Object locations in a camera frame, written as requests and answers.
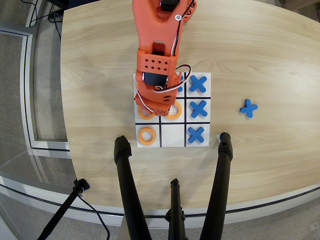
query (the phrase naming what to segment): white game board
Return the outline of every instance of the white game board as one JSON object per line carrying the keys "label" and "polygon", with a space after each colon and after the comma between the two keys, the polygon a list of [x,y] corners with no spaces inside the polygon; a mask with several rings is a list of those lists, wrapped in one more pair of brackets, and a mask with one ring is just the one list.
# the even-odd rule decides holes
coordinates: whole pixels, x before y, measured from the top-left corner
{"label": "white game board", "polygon": [[[209,146],[211,73],[193,72],[189,80],[178,89],[176,102],[181,106],[180,116],[177,117],[177,106],[171,107],[169,111],[169,115],[176,119],[168,119],[166,116],[150,116],[145,111],[140,110],[140,114],[147,118],[142,119],[138,114],[138,106],[134,100],[135,132],[138,148]],[[139,133],[142,140],[148,144],[139,141]]]}

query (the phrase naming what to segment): black cable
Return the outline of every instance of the black cable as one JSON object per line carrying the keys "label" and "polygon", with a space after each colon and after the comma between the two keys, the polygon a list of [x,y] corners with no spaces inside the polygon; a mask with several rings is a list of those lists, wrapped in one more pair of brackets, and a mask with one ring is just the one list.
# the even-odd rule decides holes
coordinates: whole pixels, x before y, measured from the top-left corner
{"label": "black cable", "polygon": [[[49,14],[51,14],[52,13],[52,8],[54,7],[54,5],[52,4],[52,6],[51,6],[51,8],[50,8],[50,10],[49,10]],[[60,14],[57,14],[57,13],[54,13],[55,15],[58,15],[59,16],[59,18],[61,19],[61,20],[63,20],[63,18],[62,18],[62,16],[60,15]],[[50,23],[55,23],[55,21],[50,21],[50,19],[49,19],[49,17],[47,17],[47,19],[48,19],[48,21],[50,22]]]}
{"label": "black cable", "polygon": [[284,6],[284,2],[285,2],[285,1],[279,0],[279,2],[280,2],[280,4],[282,5],[282,8],[284,9],[284,8],[285,8],[285,6]]}
{"label": "black cable", "polygon": [[[195,0],[192,0],[190,2],[188,8],[186,9],[186,11],[181,16],[181,20],[184,18],[184,16],[187,14],[187,12],[189,12],[189,9],[194,4],[194,2],[195,2]],[[180,31],[180,26],[181,26],[181,20],[179,21],[178,30],[176,31],[176,39],[175,39],[175,43],[174,43],[173,56],[176,55],[176,49],[177,49],[177,45],[178,45],[178,41],[179,41],[179,31]]]}
{"label": "black cable", "polygon": [[30,22],[30,25],[31,25],[34,21],[37,21],[37,20],[39,20],[39,19],[43,19],[43,18],[48,17],[48,16],[49,16],[49,15],[44,15],[44,16],[38,17],[38,18],[36,18],[36,19],[33,19],[33,20]]}
{"label": "black cable", "polygon": [[38,4],[38,0],[36,0],[35,4],[33,2],[27,2],[27,1],[24,1],[24,0],[20,0],[21,2],[25,3],[25,4],[32,4],[34,6],[34,9],[33,9],[33,12],[32,12],[32,15],[31,15],[31,19],[33,18],[34,14],[35,14],[35,24],[33,26],[31,26],[31,23],[33,21],[30,22],[29,24],[29,28],[33,28],[35,25],[37,25],[37,22],[38,22],[38,19],[37,19],[37,16],[38,16],[38,12],[37,12],[37,4]]}
{"label": "black cable", "polygon": [[56,12],[55,12],[55,8],[54,8],[53,4],[52,4],[52,8],[53,8],[53,20],[54,20],[55,29],[58,32],[59,38],[60,38],[60,41],[61,41],[61,35],[60,35],[59,29],[58,29],[58,25],[57,25],[57,21],[56,21]]}
{"label": "black cable", "polygon": [[82,202],[84,202],[85,204],[87,204],[87,205],[98,215],[98,217],[99,217],[99,219],[100,219],[100,222],[102,223],[103,227],[105,228],[105,230],[106,230],[106,232],[107,232],[106,240],[109,240],[109,238],[110,238],[110,231],[109,231],[109,229],[107,228],[107,226],[105,225],[105,223],[104,223],[104,221],[102,220],[102,218],[101,218],[100,214],[98,213],[98,211],[95,210],[94,207],[91,206],[89,203],[87,203],[85,200],[83,200],[79,195],[78,195],[78,198],[80,198]]}

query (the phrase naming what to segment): tripod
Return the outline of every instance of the tripod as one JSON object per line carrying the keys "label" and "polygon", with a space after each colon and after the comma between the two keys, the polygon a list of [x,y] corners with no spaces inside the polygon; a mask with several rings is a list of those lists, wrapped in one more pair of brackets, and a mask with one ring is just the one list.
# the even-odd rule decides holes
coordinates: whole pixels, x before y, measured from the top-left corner
{"label": "tripod", "polygon": [[[227,207],[230,165],[233,149],[230,135],[220,135],[218,161],[200,240],[220,240]],[[125,136],[118,137],[114,145],[114,161],[117,166],[121,198],[131,240],[152,240],[140,204],[129,157],[131,146]],[[171,209],[165,219],[169,222],[168,240],[187,240],[185,214],[181,208],[180,185],[177,179],[171,182]]]}
{"label": "tripod", "polygon": [[68,208],[71,206],[71,204],[74,202],[78,194],[83,193],[85,190],[88,190],[90,188],[90,185],[87,183],[85,179],[75,180],[73,182],[74,187],[72,193],[68,196],[68,198],[64,201],[64,203],[61,205],[61,207],[56,211],[54,216],[51,218],[51,220],[48,222],[48,224],[43,229],[41,235],[39,236],[38,240],[45,240],[49,235],[52,233],[52,231],[55,229],[59,221],[62,219]]}

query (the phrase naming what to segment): empty board cell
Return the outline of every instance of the empty board cell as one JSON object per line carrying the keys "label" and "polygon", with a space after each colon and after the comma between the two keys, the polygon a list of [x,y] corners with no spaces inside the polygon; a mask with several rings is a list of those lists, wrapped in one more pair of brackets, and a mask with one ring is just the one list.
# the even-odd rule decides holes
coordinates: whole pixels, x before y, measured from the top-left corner
{"label": "empty board cell", "polygon": [[184,147],[185,125],[167,124],[161,125],[162,147]]}

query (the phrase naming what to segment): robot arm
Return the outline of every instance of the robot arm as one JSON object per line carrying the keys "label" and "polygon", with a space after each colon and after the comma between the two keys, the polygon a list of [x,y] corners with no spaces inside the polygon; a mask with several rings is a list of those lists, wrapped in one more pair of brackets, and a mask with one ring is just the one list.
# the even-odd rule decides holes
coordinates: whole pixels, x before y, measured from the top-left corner
{"label": "robot arm", "polygon": [[157,116],[167,116],[175,104],[181,81],[176,73],[179,43],[184,22],[197,8],[195,0],[133,0],[134,20],[139,35],[135,100],[138,106]]}

